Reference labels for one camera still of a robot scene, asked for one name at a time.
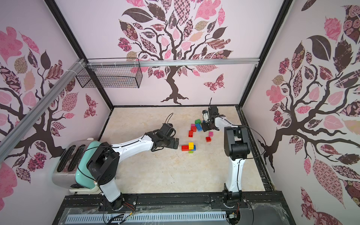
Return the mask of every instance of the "pink butterfly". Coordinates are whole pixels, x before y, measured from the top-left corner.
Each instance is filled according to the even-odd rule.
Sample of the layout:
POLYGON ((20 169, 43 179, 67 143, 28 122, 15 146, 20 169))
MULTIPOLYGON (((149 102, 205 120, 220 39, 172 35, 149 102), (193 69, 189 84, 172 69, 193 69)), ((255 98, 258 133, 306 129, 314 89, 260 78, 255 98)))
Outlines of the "pink butterfly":
POLYGON ((96 111, 94 108, 96 108, 95 100, 91 100, 90 96, 86 94, 86 102, 89 105, 89 108, 85 111, 84 118, 87 118, 89 116, 96 116, 96 111))
POLYGON ((224 74, 221 74, 215 81, 213 82, 205 82, 204 85, 209 87, 210 90, 212 90, 215 93, 215 90, 220 87, 224 87, 224 82, 222 81, 224 79, 224 74))

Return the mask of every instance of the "marble floor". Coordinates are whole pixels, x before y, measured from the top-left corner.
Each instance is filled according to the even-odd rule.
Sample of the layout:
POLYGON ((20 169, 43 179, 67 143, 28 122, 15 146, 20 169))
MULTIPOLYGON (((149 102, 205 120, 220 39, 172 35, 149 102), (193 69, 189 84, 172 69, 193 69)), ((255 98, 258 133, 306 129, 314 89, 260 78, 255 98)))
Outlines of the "marble floor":
MULTIPOLYGON (((121 162, 116 182, 123 193, 221 192, 228 175, 228 158, 224 153, 224 132, 213 130, 211 142, 208 132, 195 132, 188 137, 190 126, 202 120, 207 107, 144 107, 115 108, 101 142, 121 143, 141 137, 145 132, 160 129, 166 117, 170 119, 179 138, 177 150, 164 148, 156 152, 138 153, 121 162), (193 154, 181 151, 181 145, 194 142, 193 154)), ((240 124, 233 106, 218 107, 232 123, 240 124)), ((245 161, 241 178, 243 191, 265 191, 255 161, 245 161)))

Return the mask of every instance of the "blue lego brick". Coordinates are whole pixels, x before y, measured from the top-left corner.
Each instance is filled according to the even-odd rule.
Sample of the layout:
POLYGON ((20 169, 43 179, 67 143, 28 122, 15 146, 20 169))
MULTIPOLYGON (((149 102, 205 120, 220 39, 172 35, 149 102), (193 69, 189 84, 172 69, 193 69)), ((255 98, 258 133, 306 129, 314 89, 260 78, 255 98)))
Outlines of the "blue lego brick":
POLYGON ((202 131, 202 128, 201 128, 201 125, 200 124, 195 124, 196 125, 196 128, 198 129, 198 131, 202 131))

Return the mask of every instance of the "wall mural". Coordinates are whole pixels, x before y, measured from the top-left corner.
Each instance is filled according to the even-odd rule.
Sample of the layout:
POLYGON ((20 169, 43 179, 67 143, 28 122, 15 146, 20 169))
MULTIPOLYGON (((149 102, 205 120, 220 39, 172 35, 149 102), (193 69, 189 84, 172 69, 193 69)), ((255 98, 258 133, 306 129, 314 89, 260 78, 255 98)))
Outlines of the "wall mural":
MULTIPOLYGON (((312 49, 305 49, 301 42, 291 62, 290 57, 280 62, 279 75, 266 91, 269 100, 274 103, 270 111, 274 113, 273 120, 278 128, 270 146, 258 141, 265 150, 265 162, 268 159, 275 172, 274 153, 283 138, 289 140, 295 154, 304 156, 307 174, 312 171, 319 184, 345 207, 343 184, 348 197, 360 207, 360 175, 351 168, 351 165, 358 163, 360 156, 348 153, 347 148, 336 150, 332 146, 333 143, 346 143, 360 148, 359 139, 348 140, 344 136, 349 133, 360 135, 360 120, 354 118, 360 115, 360 100, 348 102, 349 98, 360 95, 360 84, 357 84, 360 78, 360 7, 346 5, 343 8, 343 26, 336 18, 326 18, 324 29, 328 38, 322 35, 308 37, 312 49), (330 42, 336 44, 335 49, 332 49, 330 42), (359 49, 358 53, 353 53, 353 49, 359 49), (313 57, 319 63, 312 63, 313 57), (354 68, 351 66, 357 63, 358 70, 343 72, 347 68, 354 68), (325 105, 331 109, 321 108, 325 105), (341 120, 340 115, 348 118, 341 120), (317 139, 318 134, 326 134, 327 138, 317 139), (319 156, 324 157, 326 162, 321 161, 319 156), (332 162, 343 165, 334 166, 332 162)), ((314 224, 341 224, 326 213, 316 212, 312 204, 304 202, 304 215, 308 219, 315 218, 314 224)))
MULTIPOLYGON (((128 52, 127 57, 140 60, 183 60, 183 59, 225 59, 232 51, 222 50, 230 39, 220 39, 226 27, 221 27, 225 20, 225 11, 220 7, 221 1, 215 0, 126 0, 136 8, 124 11, 120 26, 126 38, 119 39, 118 46, 128 52), (174 10, 169 10, 174 2, 174 10), (196 11, 195 18, 189 18, 190 12, 196 11), (129 23, 129 16, 135 20, 129 23), (193 20, 203 20, 193 25, 193 20), (142 23, 151 21, 153 25, 143 27, 142 23)), ((173 77, 177 74, 195 76, 213 71, 215 65, 142 67, 149 77, 164 78, 170 85, 172 93, 166 99, 181 105, 178 99, 188 99, 179 93, 173 77)), ((204 83, 211 91, 223 87, 221 74, 215 83, 204 83)))

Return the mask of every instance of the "black wire basket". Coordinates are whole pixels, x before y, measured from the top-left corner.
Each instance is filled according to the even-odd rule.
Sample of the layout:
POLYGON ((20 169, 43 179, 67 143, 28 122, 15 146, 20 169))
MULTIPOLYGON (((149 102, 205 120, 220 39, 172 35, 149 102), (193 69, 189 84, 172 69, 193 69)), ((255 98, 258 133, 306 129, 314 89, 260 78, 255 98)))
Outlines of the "black wire basket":
POLYGON ((138 58, 126 59, 129 64, 92 65, 84 68, 76 75, 76 79, 84 87, 129 87, 139 88, 143 74, 138 58))

